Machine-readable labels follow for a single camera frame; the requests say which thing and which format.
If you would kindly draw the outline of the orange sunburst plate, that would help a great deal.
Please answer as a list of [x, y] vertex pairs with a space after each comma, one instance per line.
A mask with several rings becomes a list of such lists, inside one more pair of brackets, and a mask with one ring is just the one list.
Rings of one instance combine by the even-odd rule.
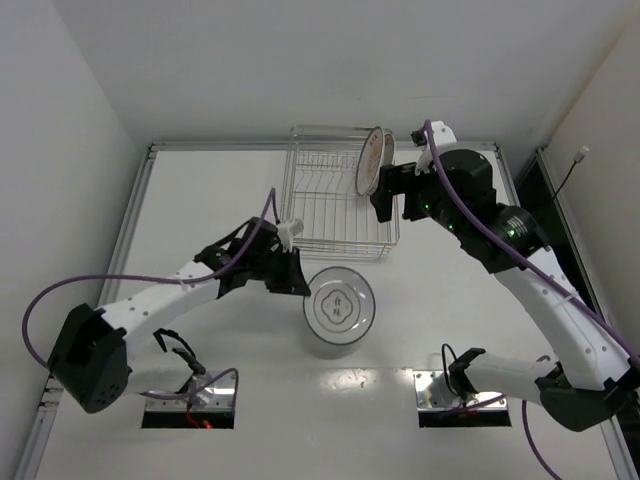
[[355, 178], [358, 195], [369, 195], [375, 189], [380, 163], [384, 156], [384, 147], [384, 130], [376, 126], [369, 132], [360, 152]]

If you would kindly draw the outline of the white plate with centre emblem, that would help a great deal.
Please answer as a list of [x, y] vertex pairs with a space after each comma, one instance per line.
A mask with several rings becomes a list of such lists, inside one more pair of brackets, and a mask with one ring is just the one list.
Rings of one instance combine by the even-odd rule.
[[358, 344], [373, 326], [376, 300], [369, 282], [356, 270], [328, 267], [309, 282], [311, 295], [303, 301], [310, 331], [337, 347]]

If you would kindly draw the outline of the green rim lettered plate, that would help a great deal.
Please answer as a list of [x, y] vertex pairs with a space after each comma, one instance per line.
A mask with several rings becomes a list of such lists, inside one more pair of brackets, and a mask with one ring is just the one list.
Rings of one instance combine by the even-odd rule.
[[384, 131], [384, 147], [382, 155], [382, 165], [391, 165], [393, 163], [395, 153], [395, 139], [390, 130]]

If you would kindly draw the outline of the metal wire dish rack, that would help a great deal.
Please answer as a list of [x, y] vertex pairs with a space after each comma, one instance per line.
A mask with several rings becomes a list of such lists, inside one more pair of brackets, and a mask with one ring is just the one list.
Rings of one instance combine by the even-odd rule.
[[377, 261], [397, 245], [398, 206], [380, 224], [356, 193], [356, 169], [370, 128], [296, 125], [290, 130], [280, 218], [301, 219], [296, 244], [308, 258]]

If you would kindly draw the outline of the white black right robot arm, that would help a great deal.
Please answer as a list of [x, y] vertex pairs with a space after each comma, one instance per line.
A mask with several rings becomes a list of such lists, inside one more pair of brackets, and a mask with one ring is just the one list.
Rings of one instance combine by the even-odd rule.
[[571, 284], [531, 214], [498, 202], [484, 156], [451, 150], [424, 173], [414, 163], [381, 167], [370, 197], [379, 222], [390, 220], [397, 195], [404, 198], [404, 219], [431, 218], [459, 240], [519, 301], [556, 356], [552, 363], [531, 362], [471, 348], [434, 381], [433, 403], [458, 407], [474, 394], [495, 391], [540, 405], [575, 432], [611, 419], [631, 403], [639, 386], [638, 359], [570, 294]]

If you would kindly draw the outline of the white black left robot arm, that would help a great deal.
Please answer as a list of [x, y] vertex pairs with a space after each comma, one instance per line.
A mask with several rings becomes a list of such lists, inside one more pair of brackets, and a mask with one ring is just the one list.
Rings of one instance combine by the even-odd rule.
[[261, 282], [274, 294], [309, 296], [294, 244], [303, 229], [299, 219], [272, 224], [253, 217], [206, 246], [173, 277], [99, 308], [75, 307], [49, 356], [49, 371], [85, 412], [97, 413], [122, 396], [134, 378], [135, 347], [159, 337], [190, 310], [248, 281]]

